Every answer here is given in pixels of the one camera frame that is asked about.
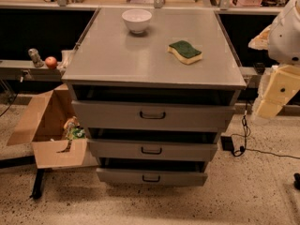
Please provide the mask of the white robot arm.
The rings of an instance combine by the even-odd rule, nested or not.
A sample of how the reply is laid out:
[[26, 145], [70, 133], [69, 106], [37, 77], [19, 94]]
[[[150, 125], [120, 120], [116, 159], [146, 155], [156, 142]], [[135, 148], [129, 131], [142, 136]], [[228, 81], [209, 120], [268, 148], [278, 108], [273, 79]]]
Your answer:
[[271, 119], [300, 91], [300, 0], [290, 0], [273, 20], [267, 40], [268, 55], [277, 68], [261, 77], [252, 107], [256, 119]]

